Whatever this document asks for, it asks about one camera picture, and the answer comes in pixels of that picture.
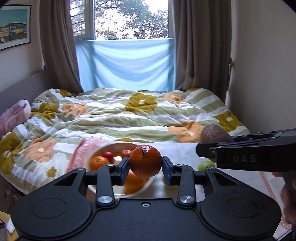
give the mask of cherry tomato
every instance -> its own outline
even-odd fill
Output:
[[[125,156],[129,157],[130,155],[131,155],[131,150],[123,150],[121,152],[122,157],[125,157]]]
[[[199,171],[205,171],[207,167],[215,167],[215,163],[212,161],[203,161],[198,165]]]
[[[94,156],[90,161],[89,161],[89,169],[91,171],[97,171],[99,167],[101,166],[105,166],[108,163],[110,163],[108,161],[107,158],[103,157],[103,156]]]
[[[102,156],[107,158],[110,162],[113,161],[113,153],[109,151],[103,151]]]

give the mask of orange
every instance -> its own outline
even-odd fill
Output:
[[[137,146],[130,155],[129,165],[133,173],[138,177],[153,177],[161,169],[161,154],[152,146]]]
[[[124,183],[124,194],[132,194],[140,190],[145,183],[147,178],[137,177],[131,170],[128,173],[128,177]]]
[[[89,169],[91,171],[97,171],[99,167],[105,166],[108,163],[110,163],[110,162],[108,161],[107,158],[105,158],[103,156],[94,156],[89,161]]]

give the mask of pink cloth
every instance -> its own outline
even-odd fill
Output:
[[[30,104],[27,100],[20,100],[0,116],[0,135],[6,135],[17,125],[24,123],[30,117]]]

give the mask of floral comforter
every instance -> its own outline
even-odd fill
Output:
[[[248,129],[212,92],[129,91],[81,93],[50,89],[32,104],[31,117],[0,141],[0,173],[24,193],[65,174],[82,140],[198,143],[204,126],[230,135]]]

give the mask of blue curtain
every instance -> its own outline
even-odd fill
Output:
[[[84,91],[175,89],[174,39],[77,39],[75,46]]]

